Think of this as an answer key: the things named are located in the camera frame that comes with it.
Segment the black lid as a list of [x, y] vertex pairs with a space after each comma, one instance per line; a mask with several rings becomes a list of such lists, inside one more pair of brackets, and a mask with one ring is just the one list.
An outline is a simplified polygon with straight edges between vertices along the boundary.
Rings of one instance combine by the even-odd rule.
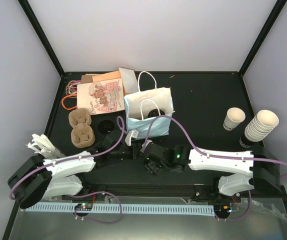
[[165, 112], [163, 111], [163, 110], [161, 110], [161, 109], [152, 109], [149, 113], [148, 113], [148, 115], [147, 115], [147, 117], [148, 118], [155, 118], [155, 117], [158, 117], [158, 116], [160, 116], [160, 115], [165, 115]]

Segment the light blue paper bag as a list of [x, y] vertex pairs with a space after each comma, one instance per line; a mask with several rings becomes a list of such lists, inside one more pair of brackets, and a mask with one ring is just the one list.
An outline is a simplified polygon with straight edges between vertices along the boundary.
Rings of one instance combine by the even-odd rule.
[[169, 134], [171, 117], [175, 112], [173, 98], [169, 87], [158, 88], [155, 84], [152, 89], [141, 90], [127, 94], [124, 97], [126, 130], [131, 140], [143, 140], [162, 137]]

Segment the brown pulp cup carrier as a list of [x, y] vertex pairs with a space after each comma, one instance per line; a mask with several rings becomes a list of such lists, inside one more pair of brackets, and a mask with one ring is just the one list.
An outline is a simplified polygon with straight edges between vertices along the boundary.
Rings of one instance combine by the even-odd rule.
[[87, 109], [79, 108], [71, 111], [68, 120], [72, 127], [71, 142], [75, 147], [83, 149], [94, 144], [96, 138], [91, 127], [91, 115]]

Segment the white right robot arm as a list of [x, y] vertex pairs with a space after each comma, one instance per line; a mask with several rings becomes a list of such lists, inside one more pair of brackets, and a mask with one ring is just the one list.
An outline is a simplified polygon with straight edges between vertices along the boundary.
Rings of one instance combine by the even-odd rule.
[[215, 180], [211, 197], [221, 202], [237, 193], [258, 190], [277, 194], [281, 191], [280, 168], [274, 162], [256, 161], [255, 152], [196, 150], [184, 145], [173, 149], [148, 141], [142, 146], [141, 156], [148, 172], [158, 175], [162, 170], [182, 173], [185, 167], [192, 171], [228, 173]]

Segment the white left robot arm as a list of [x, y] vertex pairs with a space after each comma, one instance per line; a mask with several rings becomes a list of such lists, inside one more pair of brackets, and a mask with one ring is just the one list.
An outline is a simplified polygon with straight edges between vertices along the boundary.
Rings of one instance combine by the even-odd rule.
[[40, 154], [31, 156], [8, 179], [9, 197], [22, 209], [56, 196], [75, 195], [80, 200], [87, 199], [91, 187], [78, 175], [103, 168], [113, 161], [137, 158], [139, 148], [132, 142], [138, 135], [137, 130], [112, 131], [103, 142], [75, 155], [53, 159]]

